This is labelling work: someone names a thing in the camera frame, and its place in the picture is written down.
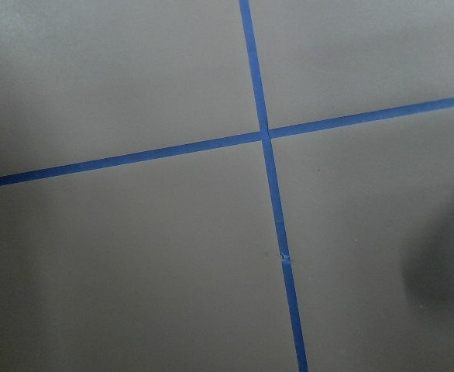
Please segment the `brown paper table cover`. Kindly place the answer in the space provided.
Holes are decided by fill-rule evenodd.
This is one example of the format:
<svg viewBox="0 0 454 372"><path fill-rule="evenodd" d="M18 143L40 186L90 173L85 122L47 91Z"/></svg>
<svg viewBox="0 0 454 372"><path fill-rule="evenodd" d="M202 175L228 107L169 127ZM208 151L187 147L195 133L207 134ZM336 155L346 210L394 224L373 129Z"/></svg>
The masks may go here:
<svg viewBox="0 0 454 372"><path fill-rule="evenodd" d="M454 1L0 1L0 371L454 371Z"/></svg>

